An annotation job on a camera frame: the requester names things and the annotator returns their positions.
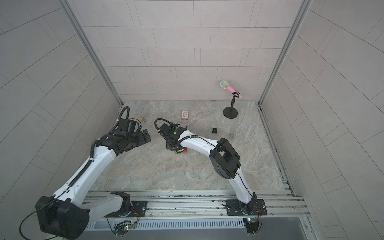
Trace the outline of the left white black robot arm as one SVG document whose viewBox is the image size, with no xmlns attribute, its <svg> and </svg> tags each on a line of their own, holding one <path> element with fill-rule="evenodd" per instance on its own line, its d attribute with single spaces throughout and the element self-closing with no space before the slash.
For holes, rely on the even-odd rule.
<svg viewBox="0 0 384 240">
<path fill-rule="evenodd" d="M 128 193 L 114 191 L 102 200 L 82 206 L 86 195 L 104 169 L 117 156 L 151 141 L 138 119 L 130 118 L 130 108 L 124 107 L 112 129 L 91 144 L 90 156 L 76 173 L 50 197 L 42 196 L 35 214 L 40 230 L 52 238 L 75 240 L 88 224 L 110 214 L 119 217 L 140 214 Z"/>
</svg>

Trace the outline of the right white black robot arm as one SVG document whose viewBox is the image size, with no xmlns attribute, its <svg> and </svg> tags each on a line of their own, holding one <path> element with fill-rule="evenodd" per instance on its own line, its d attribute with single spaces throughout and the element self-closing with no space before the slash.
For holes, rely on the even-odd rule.
<svg viewBox="0 0 384 240">
<path fill-rule="evenodd" d="M 163 118 L 154 121 L 157 132 L 166 141 L 166 148 L 175 153 L 195 150 L 211 160 L 215 172 L 228 180 L 236 193 L 235 201 L 225 200 L 223 206 L 228 210 L 238 211 L 241 215 L 266 215 L 264 202 L 258 200 L 256 193 L 245 180 L 240 163 L 240 155 L 230 142 L 221 138 L 211 140 L 193 134 L 186 125 L 172 123 Z"/>
</svg>

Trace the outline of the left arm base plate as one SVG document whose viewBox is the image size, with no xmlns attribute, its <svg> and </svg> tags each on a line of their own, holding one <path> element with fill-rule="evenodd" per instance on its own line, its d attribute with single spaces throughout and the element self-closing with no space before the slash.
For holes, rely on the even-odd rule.
<svg viewBox="0 0 384 240">
<path fill-rule="evenodd" d="M 118 211 L 106 215 L 106 218 L 142 218 L 146 214 L 148 201 L 131 201 L 129 210 Z"/>
</svg>

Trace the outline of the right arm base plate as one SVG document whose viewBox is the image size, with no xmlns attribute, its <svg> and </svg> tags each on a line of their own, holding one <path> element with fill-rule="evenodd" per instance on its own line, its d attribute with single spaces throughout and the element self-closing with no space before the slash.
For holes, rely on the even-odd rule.
<svg viewBox="0 0 384 240">
<path fill-rule="evenodd" d="M 222 201 L 228 216 L 266 216 L 268 214 L 265 201 L 262 199 L 251 200 L 248 204 L 239 200 Z"/>
</svg>

